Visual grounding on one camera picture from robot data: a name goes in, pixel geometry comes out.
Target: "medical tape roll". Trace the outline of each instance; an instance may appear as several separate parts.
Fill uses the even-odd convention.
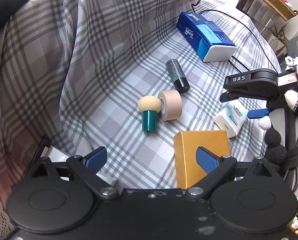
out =
[[[177,90],[160,91],[161,118],[164,121],[180,118],[182,114],[181,96]]]

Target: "blue gripper pad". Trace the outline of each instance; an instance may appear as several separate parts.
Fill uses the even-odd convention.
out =
[[[219,166],[220,158],[211,151],[200,146],[196,150],[196,162],[198,165],[209,174]]]
[[[93,152],[89,153],[83,159],[85,166],[94,174],[97,174],[97,172],[106,164],[107,158],[107,149],[101,146]]]
[[[256,109],[250,110],[247,114],[248,119],[259,119],[263,118],[264,116],[268,115],[269,111],[267,109]]]

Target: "wicker basket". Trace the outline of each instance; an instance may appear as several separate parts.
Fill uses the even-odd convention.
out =
[[[264,0],[276,13],[278,13],[285,21],[290,20],[298,14],[298,11],[291,10],[283,0]]]

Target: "blue tissue box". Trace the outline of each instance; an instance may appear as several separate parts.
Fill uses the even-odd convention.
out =
[[[237,47],[208,17],[182,12],[176,25],[204,62],[228,61]]]

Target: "white pompom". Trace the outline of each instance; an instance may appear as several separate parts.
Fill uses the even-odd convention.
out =
[[[271,127],[271,120],[269,116],[266,115],[263,118],[259,119],[258,126],[265,131],[269,130]]]
[[[288,90],[285,93],[285,100],[290,109],[295,111],[298,106],[298,93],[295,90]]]

